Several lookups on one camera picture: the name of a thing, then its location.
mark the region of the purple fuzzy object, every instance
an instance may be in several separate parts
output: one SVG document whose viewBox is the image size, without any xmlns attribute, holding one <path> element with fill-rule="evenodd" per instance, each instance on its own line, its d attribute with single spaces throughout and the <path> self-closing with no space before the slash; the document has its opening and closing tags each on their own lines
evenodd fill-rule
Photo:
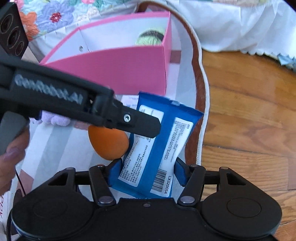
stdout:
<svg viewBox="0 0 296 241">
<path fill-rule="evenodd" d="M 41 120 L 32 119 L 34 124 L 41 124 L 42 122 L 46 124 L 53 124 L 58 126 L 67 126 L 70 124 L 70 119 L 61 115 L 53 114 L 47 111 L 42 111 Z"/>
</svg>

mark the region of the brown leather trim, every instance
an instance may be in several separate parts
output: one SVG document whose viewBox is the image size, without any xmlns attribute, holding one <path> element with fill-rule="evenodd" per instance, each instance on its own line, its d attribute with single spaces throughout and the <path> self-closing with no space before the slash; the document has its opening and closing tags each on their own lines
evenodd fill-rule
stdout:
<svg viewBox="0 0 296 241">
<path fill-rule="evenodd" d="M 136 12 L 145 12 L 148 6 L 155 6 L 158 8 L 165 9 L 167 11 L 170 11 L 167 7 L 164 7 L 156 2 L 152 1 L 145 1 L 138 5 Z M 193 33 L 191 32 L 189 26 L 183 21 L 180 16 L 174 14 L 171 12 L 184 26 L 184 28 L 187 30 L 192 46 L 193 46 L 193 58 L 192 58 L 192 67 L 195 75 L 195 85 L 196 85 L 196 104 L 195 108 L 197 110 L 200 110 L 202 112 L 205 112 L 205 82 L 203 79 L 203 75 L 200 69 L 200 65 L 198 62 L 199 57 L 199 51 L 198 51 L 198 45 L 197 42 L 193 36 Z M 187 144 L 185 147 L 185 159 L 187 164 L 195 164 L 196 163 L 196 155 L 197 155 L 197 145 L 198 145 L 198 139 L 200 134 L 200 129 L 202 125 L 203 118 L 199 120 L 197 125 L 195 126 Z"/>
</svg>

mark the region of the human hand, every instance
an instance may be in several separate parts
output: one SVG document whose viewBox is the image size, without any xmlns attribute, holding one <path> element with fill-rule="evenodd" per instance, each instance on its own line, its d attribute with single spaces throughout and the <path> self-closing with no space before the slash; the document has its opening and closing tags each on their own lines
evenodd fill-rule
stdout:
<svg viewBox="0 0 296 241">
<path fill-rule="evenodd" d="M 6 153 L 0 156 L 0 195 L 10 189 L 11 180 L 15 176 L 15 165 L 25 157 L 29 140 L 30 132 L 25 128 L 23 133 L 8 145 Z"/>
</svg>

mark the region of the black cable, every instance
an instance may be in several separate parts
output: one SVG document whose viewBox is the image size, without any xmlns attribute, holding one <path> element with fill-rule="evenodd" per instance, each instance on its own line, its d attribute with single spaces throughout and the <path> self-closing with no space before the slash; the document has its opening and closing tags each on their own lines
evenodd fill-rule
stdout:
<svg viewBox="0 0 296 241">
<path fill-rule="evenodd" d="M 15 173 L 17 175 L 17 179 L 20 183 L 20 186 L 22 188 L 24 196 L 26 196 L 24 186 L 22 185 L 22 181 L 20 180 L 20 176 L 18 175 L 17 171 L 15 171 Z M 12 220 L 11 220 L 11 210 L 10 210 L 8 218 L 7 218 L 7 223 L 6 223 L 6 239 L 7 239 L 7 241 L 11 241 L 11 225 L 12 225 Z"/>
<path fill-rule="evenodd" d="M 7 218 L 7 224 L 6 224 L 6 239 L 7 241 L 11 241 L 11 211 L 9 212 L 8 218 Z"/>
<path fill-rule="evenodd" d="M 22 185 L 22 182 L 21 182 L 21 180 L 20 180 L 20 177 L 19 177 L 17 171 L 15 171 L 15 172 L 16 172 L 16 174 L 17 174 L 17 179 L 18 179 L 18 181 L 19 181 L 19 183 L 20 183 L 20 186 L 21 186 L 21 188 L 22 188 L 22 192 L 24 193 L 24 196 L 26 196 L 26 192 L 25 192 L 24 186 Z"/>
</svg>

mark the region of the wooden floor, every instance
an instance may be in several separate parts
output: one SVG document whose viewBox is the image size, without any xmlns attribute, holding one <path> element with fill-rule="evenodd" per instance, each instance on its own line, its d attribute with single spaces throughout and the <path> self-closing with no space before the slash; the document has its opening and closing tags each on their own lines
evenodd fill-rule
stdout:
<svg viewBox="0 0 296 241">
<path fill-rule="evenodd" d="M 202 165 L 228 166 L 276 199 L 283 211 L 276 237 L 295 241 L 296 73 L 263 56 L 202 57 L 210 84 Z"/>
</svg>

